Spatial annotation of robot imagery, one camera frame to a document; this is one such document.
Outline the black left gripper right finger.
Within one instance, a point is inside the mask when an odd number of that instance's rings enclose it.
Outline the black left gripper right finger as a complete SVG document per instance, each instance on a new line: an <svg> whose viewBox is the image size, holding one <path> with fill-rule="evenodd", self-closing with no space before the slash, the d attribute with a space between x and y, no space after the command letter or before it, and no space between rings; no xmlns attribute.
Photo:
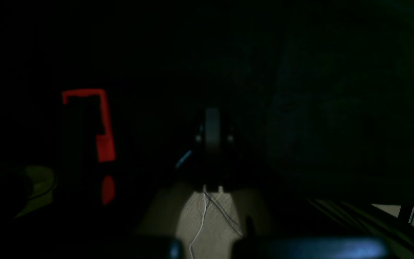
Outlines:
<svg viewBox="0 0 414 259"><path fill-rule="evenodd" d="M245 259L386 259L387 244L373 236L358 216L299 197L289 181L263 159L247 151L228 115L212 109L212 162L224 166L219 183L226 190L251 187L269 198L266 205L290 234L280 231L258 237L257 225L246 217L247 237L233 246Z"/></svg>

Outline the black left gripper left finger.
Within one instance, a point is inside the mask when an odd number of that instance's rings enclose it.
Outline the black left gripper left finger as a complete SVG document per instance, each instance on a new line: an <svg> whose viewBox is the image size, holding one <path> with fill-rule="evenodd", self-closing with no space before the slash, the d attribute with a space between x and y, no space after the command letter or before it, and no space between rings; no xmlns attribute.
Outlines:
<svg viewBox="0 0 414 259"><path fill-rule="evenodd" d="M194 187L202 200L200 223L188 245L189 258L195 259L193 246L205 226L211 203L206 191L208 181L205 171L213 164L213 109L205 108L197 113L193 123L182 133L159 157L158 164L164 183L182 179Z"/></svg>

